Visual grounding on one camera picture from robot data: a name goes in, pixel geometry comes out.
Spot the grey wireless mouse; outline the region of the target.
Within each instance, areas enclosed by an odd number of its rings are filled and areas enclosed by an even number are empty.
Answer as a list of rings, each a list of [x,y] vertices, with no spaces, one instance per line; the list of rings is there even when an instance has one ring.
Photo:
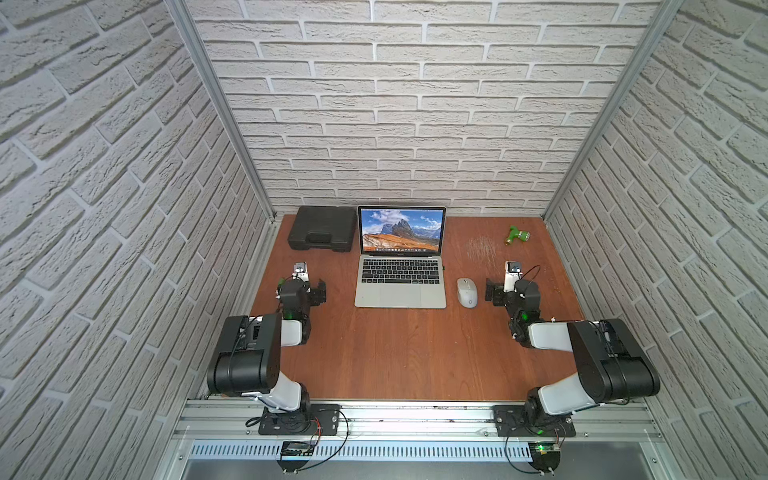
[[[467,309],[473,309],[478,304],[478,289],[470,278],[457,280],[457,298],[460,305]]]

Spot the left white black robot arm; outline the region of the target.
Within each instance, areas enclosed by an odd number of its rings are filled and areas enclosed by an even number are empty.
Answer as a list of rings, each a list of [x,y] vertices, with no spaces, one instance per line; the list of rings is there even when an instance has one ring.
[[[294,277],[277,288],[278,306],[260,316],[224,320],[207,369],[212,394],[250,398],[263,413],[245,421],[261,435],[320,435],[308,390],[280,369],[282,349],[305,345],[311,335],[310,310],[326,302],[326,284],[311,286]]]

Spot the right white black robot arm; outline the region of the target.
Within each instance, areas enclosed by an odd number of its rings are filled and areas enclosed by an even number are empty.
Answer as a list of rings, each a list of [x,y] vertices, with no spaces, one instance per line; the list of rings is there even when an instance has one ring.
[[[576,365],[574,374],[529,390],[522,405],[495,406],[500,437],[573,437],[574,413],[659,393],[657,369],[624,321],[545,321],[538,285],[527,279],[512,288],[488,280],[485,299],[506,310],[509,330],[520,346],[571,353]]]

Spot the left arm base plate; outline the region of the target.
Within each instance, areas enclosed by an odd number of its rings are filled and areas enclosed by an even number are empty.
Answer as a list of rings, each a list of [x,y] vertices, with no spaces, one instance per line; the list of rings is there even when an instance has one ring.
[[[258,432],[263,436],[335,436],[341,415],[338,404],[311,404],[308,410],[272,413],[263,410]]]

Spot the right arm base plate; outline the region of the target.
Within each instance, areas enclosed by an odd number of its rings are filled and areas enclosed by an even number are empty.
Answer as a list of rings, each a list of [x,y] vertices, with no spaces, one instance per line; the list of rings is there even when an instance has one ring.
[[[558,437],[576,436],[569,415],[549,415],[530,405],[496,405],[492,407],[494,425],[499,437]]]

